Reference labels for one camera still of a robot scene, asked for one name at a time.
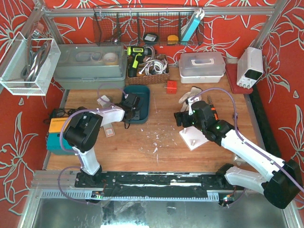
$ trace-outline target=clear plastic basket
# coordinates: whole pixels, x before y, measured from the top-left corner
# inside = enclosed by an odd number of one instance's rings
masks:
[[[21,71],[26,65],[27,39],[23,37],[23,39],[15,38],[13,40],[13,42],[19,44],[18,49],[15,52],[13,58],[10,60],[8,67],[5,69],[2,77],[0,77],[0,83],[13,95],[45,96],[47,94],[49,84],[60,57],[60,50],[53,38],[33,39],[33,43],[36,44],[35,46],[33,45],[33,49],[38,49],[44,44],[45,41],[49,41],[51,43],[51,48],[47,59],[41,66],[35,81],[25,82],[25,80],[21,77]]]

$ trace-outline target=orange box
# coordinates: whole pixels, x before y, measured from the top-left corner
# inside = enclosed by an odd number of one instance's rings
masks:
[[[67,120],[67,117],[63,117],[63,118],[52,118],[51,119],[51,123],[49,125],[49,133],[60,133],[61,128],[63,126],[63,124],[65,123],[65,121]]]

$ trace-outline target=wall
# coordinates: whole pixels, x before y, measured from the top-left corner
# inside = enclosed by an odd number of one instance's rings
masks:
[[[98,4],[149,3],[146,0],[47,0],[50,8],[88,8]],[[176,0],[176,4],[201,6],[272,5],[274,0]],[[33,9],[31,0],[0,3],[0,54],[11,42]],[[265,74],[258,83],[263,105],[284,159],[294,158],[303,167],[303,3],[286,5],[263,43]],[[200,47],[164,47],[172,63],[183,52],[220,51],[240,57],[265,22],[265,16],[215,16],[205,18],[205,39]],[[66,43],[94,42],[91,18],[58,18],[57,27]],[[34,170],[41,169],[46,154],[48,126],[42,123],[58,107],[63,90],[54,82],[46,97],[0,94],[0,220],[2,227],[16,227]]]
[[[0,2],[0,56],[30,15],[32,0]],[[53,81],[47,96],[0,93],[0,227],[17,227],[35,170],[46,156],[48,125],[43,120],[58,107],[63,89]]]
[[[49,8],[92,8],[95,5],[128,4],[130,7],[144,6],[147,3],[164,3],[160,0],[47,0]],[[275,0],[176,0],[174,4],[200,5],[200,6],[259,6],[272,5]],[[168,55],[171,63],[177,62],[180,54],[184,52],[220,51],[224,56],[240,57],[243,50],[257,36],[258,31],[253,29],[256,25],[266,21],[266,16],[214,16],[205,17],[204,43],[196,46],[171,46],[158,49],[159,53]],[[92,43],[95,42],[92,18],[55,18],[65,43]],[[126,26],[125,33],[132,28],[131,22]]]
[[[265,72],[257,88],[263,107],[283,159],[294,159],[304,173],[303,1],[286,4],[262,48]]]

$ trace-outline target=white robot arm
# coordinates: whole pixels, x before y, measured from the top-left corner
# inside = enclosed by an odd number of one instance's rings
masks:
[[[90,185],[100,183],[102,167],[96,159],[94,145],[100,127],[113,122],[128,122],[135,115],[139,97],[128,94],[125,100],[96,112],[82,112],[71,118],[64,130],[63,138],[72,146],[81,163],[81,172]]]
[[[202,134],[219,146],[232,151],[257,172],[242,170],[226,164],[219,173],[223,173],[231,185],[255,190],[278,208],[284,209],[299,193],[299,188],[290,180],[290,175],[300,186],[303,186],[299,165],[293,161],[284,161],[266,152],[237,132],[231,124],[215,117],[214,110],[205,101],[196,101],[191,105],[193,115],[175,113],[178,126],[195,126]]]

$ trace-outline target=yellow drill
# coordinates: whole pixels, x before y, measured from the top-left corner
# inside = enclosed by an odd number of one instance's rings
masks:
[[[129,64],[128,67],[128,76],[129,77],[136,77],[138,64],[143,62],[143,59],[146,56],[150,56],[152,51],[146,47],[128,47],[127,48],[127,55],[132,56],[132,62]]]

